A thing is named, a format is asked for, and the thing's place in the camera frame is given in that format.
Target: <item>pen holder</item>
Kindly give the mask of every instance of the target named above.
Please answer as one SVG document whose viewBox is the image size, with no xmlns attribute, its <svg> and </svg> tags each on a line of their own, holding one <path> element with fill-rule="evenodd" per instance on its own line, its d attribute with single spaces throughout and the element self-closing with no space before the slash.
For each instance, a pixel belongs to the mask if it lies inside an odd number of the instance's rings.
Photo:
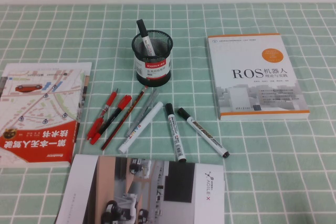
<svg viewBox="0 0 336 224">
<path fill-rule="evenodd" d="M 158 30 L 148 30 L 155 56 L 151 56 L 143 43 L 140 34 L 132 40 L 135 54 L 136 75 L 138 81 L 148 87 L 159 87 L 167 83 L 171 76 L 172 38 Z"/>
</svg>

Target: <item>pen cap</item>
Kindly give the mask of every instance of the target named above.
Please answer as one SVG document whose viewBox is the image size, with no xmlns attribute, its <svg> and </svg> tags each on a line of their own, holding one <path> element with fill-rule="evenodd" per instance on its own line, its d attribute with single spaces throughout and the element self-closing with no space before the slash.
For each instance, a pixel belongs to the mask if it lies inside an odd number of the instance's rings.
<svg viewBox="0 0 336 224">
<path fill-rule="evenodd" d="M 118 108 L 123 110 L 127 104 L 132 100 L 132 97 L 130 95 L 125 95 L 119 102 Z"/>
<path fill-rule="evenodd" d="M 138 25 L 138 29 L 139 29 L 139 32 L 141 34 L 141 37 L 147 37 L 148 36 L 148 33 L 147 33 L 147 29 L 145 27 L 145 23 L 143 22 L 142 19 L 139 19 L 136 21 L 136 24 Z"/>
<path fill-rule="evenodd" d="M 166 111 L 168 115 L 173 115 L 174 114 L 174 109 L 173 109 L 173 105 L 171 103 L 167 103 L 165 105 Z"/>
<path fill-rule="evenodd" d="M 191 116 L 183 108 L 179 108 L 178 111 L 177 111 L 177 113 L 179 114 L 179 116 L 181 116 L 186 121 Z"/>
<path fill-rule="evenodd" d="M 109 99 L 107 100 L 107 102 L 106 102 L 106 105 L 108 105 L 108 106 L 111 106 L 111 105 L 112 105 L 112 102 L 114 101 L 114 99 L 115 99 L 116 96 L 117 96 L 117 92 L 118 92 L 118 90 L 112 92 L 112 94 L 110 95 L 110 98 L 109 98 Z"/>
</svg>

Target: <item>red pen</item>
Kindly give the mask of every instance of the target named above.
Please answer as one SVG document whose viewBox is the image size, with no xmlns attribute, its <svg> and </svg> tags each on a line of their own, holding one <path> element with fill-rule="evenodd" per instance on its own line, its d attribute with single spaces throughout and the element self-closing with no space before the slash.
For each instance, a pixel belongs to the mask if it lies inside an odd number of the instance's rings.
<svg viewBox="0 0 336 224">
<path fill-rule="evenodd" d="M 91 127 L 91 129 L 88 133 L 88 136 L 86 138 L 87 140 L 90 140 L 91 138 L 93 138 L 95 136 L 96 132 L 99 130 L 100 126 L 103 124 L 104 115 L 109 110 L 109 107 L 112 105 L 112 102 L 116 98 L 117 93 L 118 93 L 118 89 L 111 93 L 110 98 L 107 100 L 107 102 L 104 106 L 104 109 L 100 113 L 100 116 L 96 119 L 96 121 L 92 125 L 92 127 Z"/>
<path fill-rule="evenodd" d="M 127 106 L 127 104 L 132 100 L 132 97 L 130 95 L 125 95 L 123 99 L 118 104 L 118 107 L 116 110 L 112 113 L 110 118 L 106 121 L 106 124 L 104 124 L 103 127 L 99 129 L 99 131 L 94 135 L 94 137 L 91 140 L 91 144 L 95 144 L 96 141 L 100 138 L 100 136 L 104 133 L 104 131 L 111 125 L 114 119 L 119 115 L 119 113 Z"/>
</svg>

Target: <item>green checkered tablecloth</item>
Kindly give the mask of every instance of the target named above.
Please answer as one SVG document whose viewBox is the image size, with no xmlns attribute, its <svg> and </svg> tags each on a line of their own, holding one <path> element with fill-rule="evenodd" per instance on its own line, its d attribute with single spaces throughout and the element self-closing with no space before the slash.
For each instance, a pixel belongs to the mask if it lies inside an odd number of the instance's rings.
<svg viewBox="0 0 336 224">
<path fill-rule="evenodd" d="M 336 4 L 0 6 L 0 73 L 10 62 L 92 62 L 75 153 L 116 155 L 149 95 L 104 152 L 106 135 L 94 146 L 85 141 L 112 90 L 119 88 L 119 100 L 142 88 L 131 49 L 138 18 L 174 41 L 172 77 L 157 100 L 183 106 L 231 153 L 223 160 L 176 117 L 189 162 L 224 164 L 225 223 L 335 223 Z M 276 32 L 309 105 L 309 119 L 219 121 L 206 37 Z M 175 159 L 163 110 L 128 156 Z M 68 173 L 68 168 L 2 169 L 0 223 L 54 223 Z"/>
</svg>

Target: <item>gray pen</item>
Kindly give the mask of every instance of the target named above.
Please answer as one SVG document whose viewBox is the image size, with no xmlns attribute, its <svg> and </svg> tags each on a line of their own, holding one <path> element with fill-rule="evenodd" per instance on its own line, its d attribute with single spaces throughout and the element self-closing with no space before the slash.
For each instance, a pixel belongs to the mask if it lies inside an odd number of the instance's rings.
<svg viewBox="0 0 336 224">
<path fill-rule="evenodd" d="M 145 105 L 142 107 L 140 113 L 135 118 L 135 120 L 131 124 L 130 128 L 126 132 L 125 137 L 128 137 L 133 132 L 133 130 L 135 129 L 135 127 L 137 127 L 137 125 L 142 121 L 142 119 L 145 117 L 147 109 L 149 108 L 149 106 L 151 105 L 151 103 L 155 100 L 155 98 L 158 96 L 158 94 L 159 94 L 158 89 L 154 89 L 153 93 L 149 96 L 149 98 L 147 99 Z"/>
</svg>

